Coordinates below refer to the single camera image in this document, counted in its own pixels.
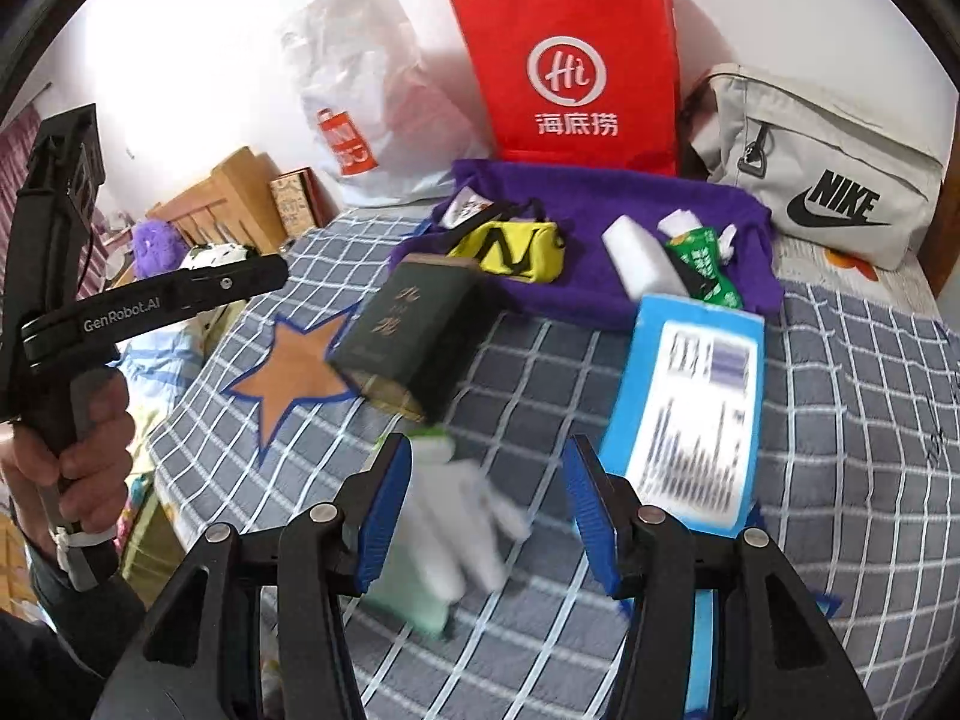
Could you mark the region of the person's left hand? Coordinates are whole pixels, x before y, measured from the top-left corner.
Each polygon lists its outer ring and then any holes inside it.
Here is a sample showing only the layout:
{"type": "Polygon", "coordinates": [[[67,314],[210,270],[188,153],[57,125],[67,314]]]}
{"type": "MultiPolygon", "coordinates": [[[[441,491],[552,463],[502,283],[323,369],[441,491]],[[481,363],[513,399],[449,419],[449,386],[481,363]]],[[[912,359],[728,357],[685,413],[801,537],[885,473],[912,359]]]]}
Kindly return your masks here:
{"type": "Polygon", "coordinates": [[[80,523],[83,532],[105,532],[117,522],[127,499],[125,480],[132,470],[127,452],[135,436],[128,414],[125,377],[114,371],[89,400],[91,431],[80,442],[53,454],[39,436],[23,426],[2,427],[2,476],[10,491],[16,523],[39,550],[53,556],[41,489],[60,478],[70,483],[60,494],[60,514],[80,523]]]}

